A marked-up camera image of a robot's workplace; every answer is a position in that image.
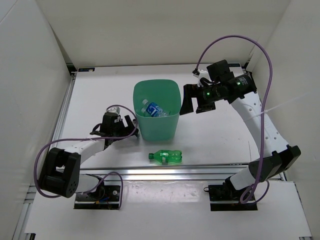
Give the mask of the green plastic bin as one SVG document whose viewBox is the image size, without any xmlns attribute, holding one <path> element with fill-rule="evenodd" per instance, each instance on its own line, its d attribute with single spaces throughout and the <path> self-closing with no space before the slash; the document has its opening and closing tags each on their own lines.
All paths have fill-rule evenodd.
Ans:
<svg viewBox="0 0 320 240">
<path fill-rule="evenodd" d="M 148 105 L 158 105 L 168 116 L 150 116 L 143 112 Z M 181 109 L 181 94 L 178 84 L 170 79 L 151 79 L 138 82 L 133 90 L 133 107 L 142 138 L 158 142 L 175 136 Z"/>
</svg>

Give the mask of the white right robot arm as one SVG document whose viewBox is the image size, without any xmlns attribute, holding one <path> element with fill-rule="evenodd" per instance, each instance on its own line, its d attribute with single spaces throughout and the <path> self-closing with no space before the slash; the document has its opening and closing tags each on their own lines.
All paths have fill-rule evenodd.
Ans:
<svg viewBox="0 0 320 240">
<path fill-rule="evenodd" d="M 198 84 L 184 85 L 179 113 L 209 112 L 215 110 L 217 101 L 225 100 L 240 115 L 259 148 L 259 159 L 228 177 L 217 194 L 228 200 L 239 198 L 240 202 L 249 201 L 259 183 L 291 167 L 301 155 L 301 150 L 297 145 L 289 145 L 263 111 L 256 85 L 249 76 L 226 73 L 215 77 L 213 81 L 208 80 L 208 76 L 204 72 L 200 74 Z M 193 98 L 197 100 L 197 109 L 193 108 Z"/>
</svg>

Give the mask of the clear unlabelled plastic bottle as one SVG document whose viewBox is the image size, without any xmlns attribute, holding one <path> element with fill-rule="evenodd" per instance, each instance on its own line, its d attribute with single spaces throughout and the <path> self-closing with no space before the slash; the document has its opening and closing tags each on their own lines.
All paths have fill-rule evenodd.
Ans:
<svg viewBox="0 0 320 240">
<path fill-rule="evenodd" d="M 150 117 L 150 114 L 148 113 L 147 109 L 145 107 L 143 107 L 141 109 L 141 113 L 144 117 Z"/>
</svg>

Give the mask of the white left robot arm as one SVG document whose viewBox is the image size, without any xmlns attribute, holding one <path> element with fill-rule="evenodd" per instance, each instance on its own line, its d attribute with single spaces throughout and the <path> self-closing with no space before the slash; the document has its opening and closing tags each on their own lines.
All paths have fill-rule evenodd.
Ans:
<svg viewBox="0 0 320 240">
<path fill-rule="evenodd" d="M 138 121 L 129 115 L 107 112 L 102 122 L 93 127 L 86 138 L 64 138 L 47 143 L 36 156 L 33 178 L 39 194 L 46 198 L 70 198 L 75 193 L 88 194 L 93 200 L 100 200 L 105 194 L 102 178 L 85 174 L 81 176 L 81 164 L 95 154 L 107 149 L 113 142 L 131 136 L 138 136 Z M 42 152 L 50 145 L 58 142 L 74 142 L 77 144 L 65 149 L 53 147 L 45 156 L 39 176 L 37 176 L 38 161 Z"/>
</svg>

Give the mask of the green plastic soda bottle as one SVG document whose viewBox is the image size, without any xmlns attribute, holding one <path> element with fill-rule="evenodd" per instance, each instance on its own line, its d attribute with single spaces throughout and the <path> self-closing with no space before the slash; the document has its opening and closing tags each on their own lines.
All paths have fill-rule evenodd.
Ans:
<svg viewBox="0 0 320 240">
<path fill-rule="evenodd" d="M 182 151 L 180 150 L 159 150 L 149 153 L 148 159 L 159 165 L 177 165 L 182 163 Z"/>
</svg>

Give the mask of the blue label bottle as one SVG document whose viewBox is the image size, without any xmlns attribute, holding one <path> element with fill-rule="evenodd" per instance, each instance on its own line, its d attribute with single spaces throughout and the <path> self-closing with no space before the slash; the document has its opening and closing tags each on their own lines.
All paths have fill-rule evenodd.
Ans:
<svg viewBox="0 0 320 240">
<path fill-rule="evenodd" d="M 144 99 L 142 101 L 143 107 L 146 108 L 147 112 L 150 114 L 150 117 L 169 117 L 170 112 L 164 111 L 158 104 Z"/>
</svg>

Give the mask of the aluminium frame rail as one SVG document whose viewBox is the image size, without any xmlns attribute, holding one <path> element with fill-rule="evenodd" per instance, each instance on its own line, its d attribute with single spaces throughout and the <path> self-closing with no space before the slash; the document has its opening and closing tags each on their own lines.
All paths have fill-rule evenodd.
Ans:
<svg viewBox="0 0 320 240">
<path fill-rule="evenodd" d="M 248 166 L 247 163 L 164 166 L 82 167 L 81 174 L 97 176 L 115 171 L 125 181 L 224 181 Z"/>
</svg>

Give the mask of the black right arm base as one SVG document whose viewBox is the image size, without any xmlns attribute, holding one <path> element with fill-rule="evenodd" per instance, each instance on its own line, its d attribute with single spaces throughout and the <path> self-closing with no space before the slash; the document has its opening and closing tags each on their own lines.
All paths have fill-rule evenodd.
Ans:
<svg viewBox="0 0 320 240">
<path fill-rule="evenodd" d="M 257 211 L 256 199 L 253 196 L 248 203 L 242 204 L 240 197 L 245 188 L 236 190 L 229 178 L 222 184 L 211 184 L 203 188 L 209 194 L 211 212 Z"/>
</svg>

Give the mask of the black label plastic bottle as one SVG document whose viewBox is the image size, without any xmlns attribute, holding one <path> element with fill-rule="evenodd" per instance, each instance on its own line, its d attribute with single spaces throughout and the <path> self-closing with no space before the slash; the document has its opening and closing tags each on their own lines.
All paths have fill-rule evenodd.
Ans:
<svg viewBox="0 0 320 240">
<path fill-rule="evenodd" d="M 133 129 L 134 129 L 134 133 L 132 135 L 138 137 L 139 136 L 139 129 L 138 129 L 138 121 L 136 118 L 134 118 L 132 120 L 132 125 L 133 125 Z"/>
</svg>

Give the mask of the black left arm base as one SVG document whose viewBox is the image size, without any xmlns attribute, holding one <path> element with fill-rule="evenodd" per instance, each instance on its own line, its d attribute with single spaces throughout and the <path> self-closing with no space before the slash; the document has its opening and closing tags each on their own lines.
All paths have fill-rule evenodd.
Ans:
<svg viewBox="0 0 320 240">
<path fill-rule="evenodd" d="M 73 208 L 75 210 L 120 210 L 123 203 L 124 180 L 115 171 L 98 179 L 98 185 L 88 192 L 77 193 Z"/>
</svg>

